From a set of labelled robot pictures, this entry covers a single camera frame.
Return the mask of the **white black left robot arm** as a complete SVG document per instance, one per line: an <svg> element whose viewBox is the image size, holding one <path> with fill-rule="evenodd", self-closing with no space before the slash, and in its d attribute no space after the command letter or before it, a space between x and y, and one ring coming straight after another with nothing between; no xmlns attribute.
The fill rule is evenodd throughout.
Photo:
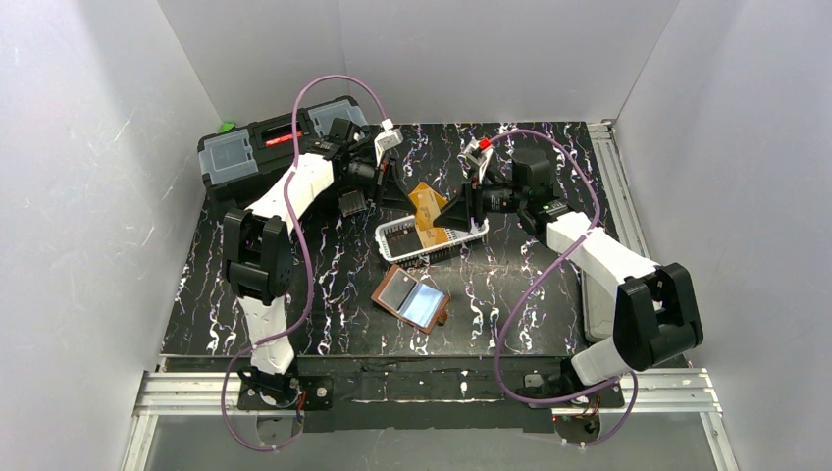
<svg viewBox="0 0 832 471"><path fill-rule="evenodd" d="M287 322L285 296L293 245L309 254L299 220L313 202L338 190L342 196L358 193L360 203L372 207L415 213L392 154L402 141L389 119L371 132L336 118L327 135L295 142L292 163L262 197L226 213L223 274L245 315L256 372L283 375L294 359L288 337L300 325Z"/></svg>

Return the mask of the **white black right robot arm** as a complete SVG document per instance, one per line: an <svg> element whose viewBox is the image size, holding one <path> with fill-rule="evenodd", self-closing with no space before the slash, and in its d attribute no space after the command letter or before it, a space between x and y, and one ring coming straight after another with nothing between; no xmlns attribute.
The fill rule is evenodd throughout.
<svg viewBox="0 0 832 471"><path fill-rule="evenodd" d="M630 371L645 371L703 341L702 323L689 271L660 265L616 241L555 193L552 170L541 149L522 149L511 174L489 168L493 151L473 141L461 155L467 181L435 218L436 226L469 231L491 213L514 214L522 229L558 254L566 254L611 296L612 334L562 361L560 372L536 390L534 399L583 391Z"/></svg>

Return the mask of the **brown leather card holder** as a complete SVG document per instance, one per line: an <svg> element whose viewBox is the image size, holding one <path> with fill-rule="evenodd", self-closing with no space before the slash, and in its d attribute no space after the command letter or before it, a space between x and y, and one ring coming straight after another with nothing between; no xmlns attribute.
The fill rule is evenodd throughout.
<svg viewBox="0 0 832 471"><path fill-rule="evenodd" d="M417 282L417 286L411 291L402 308L399 311L392 311L379 301L379 294L390 277L396 272L410 275ZM447 305L450 301L449 295L419 281L399 265L392 265L386 271L382 281L371 295L371 299L381 309L396 319L426 335L436 326L444 325L448 318Z"/></svg>

